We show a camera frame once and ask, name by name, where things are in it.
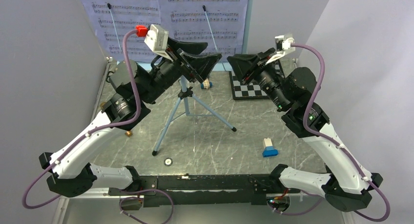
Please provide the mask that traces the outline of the sheet music page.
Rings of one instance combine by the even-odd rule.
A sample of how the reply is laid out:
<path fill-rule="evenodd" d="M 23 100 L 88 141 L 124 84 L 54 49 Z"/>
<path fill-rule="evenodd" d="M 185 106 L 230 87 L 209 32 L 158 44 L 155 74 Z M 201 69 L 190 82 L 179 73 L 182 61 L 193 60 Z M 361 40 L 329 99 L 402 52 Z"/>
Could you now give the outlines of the sheet music page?
<path fill-rule="evenodd" d="M 241 53 L 248 0 L 157 0 L 161 26 L 171 38 L 207 42 L 205 53 Z"/>

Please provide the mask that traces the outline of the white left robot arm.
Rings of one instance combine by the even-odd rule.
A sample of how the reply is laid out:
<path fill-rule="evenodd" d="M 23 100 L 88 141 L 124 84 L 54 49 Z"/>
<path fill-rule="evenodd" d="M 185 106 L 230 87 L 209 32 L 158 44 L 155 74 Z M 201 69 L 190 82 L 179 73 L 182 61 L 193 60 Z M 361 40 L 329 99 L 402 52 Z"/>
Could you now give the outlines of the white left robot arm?
<path fill-rule="evenodd" d="M 219 53 L 204 54 L 205 42 L 180 42 L 168 39 L 166 56 L 157 55 L 151 71 L 126 59 L 126 79 L 120 73 L 110 76 L 116 93 L 104 104 L 90 125 L 76 139 L 55 153 L 43 153 L 39 160 L 49 172 L 46 182 L 50 191 L 76 197 L 92 188 L 117 188 L 133 195 L 142 190 L 142 180 L 132 166 L 120 168 L 97 166 L 91 159 L 108 142 L 132 130 L 149 113 L 155 101 L 179 78 L 203 81 L 221 59 Z"/>

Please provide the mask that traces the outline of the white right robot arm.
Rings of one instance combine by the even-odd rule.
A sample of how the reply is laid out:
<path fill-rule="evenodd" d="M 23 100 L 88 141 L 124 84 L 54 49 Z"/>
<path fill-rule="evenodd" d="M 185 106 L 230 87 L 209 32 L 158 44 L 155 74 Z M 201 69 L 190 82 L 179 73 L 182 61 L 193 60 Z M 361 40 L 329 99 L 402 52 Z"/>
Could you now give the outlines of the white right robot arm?
<path fill-rule="evenodd" d="M 261 87 L 277 111 L 283 113 L 286 127 L 315 150 L 328 168 L 326 173 L 312 173 L 279 164 L 269 176 L 270 188 L 278 193 L 294 188 L 319 195 L 343 212 L 368 207 L 370 191 L 382 183 L 382 177 L 365 170 L 346 147 L 339 146 L 341 140 L 318 104 L 305 113 L 316 86 L 313 72 L 298 67 L 287 76 L 281 75 L 274 63 L 269 63 L 270 54 L 270 50 L 256 55 L 237 54 L 227 60 L 240 83 L 255 81 Z"/>

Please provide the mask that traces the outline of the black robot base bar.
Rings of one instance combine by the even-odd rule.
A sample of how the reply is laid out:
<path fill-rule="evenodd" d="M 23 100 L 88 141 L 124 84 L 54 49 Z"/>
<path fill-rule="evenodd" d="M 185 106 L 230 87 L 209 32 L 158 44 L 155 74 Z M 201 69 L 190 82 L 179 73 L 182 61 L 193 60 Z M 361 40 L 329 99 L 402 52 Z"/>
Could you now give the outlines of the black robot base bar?
<path fill-rule="evenodd" d="M 286 188 L 268 174 L 141 176 L 144 207 L 185 204 L 266 205 Z"/>

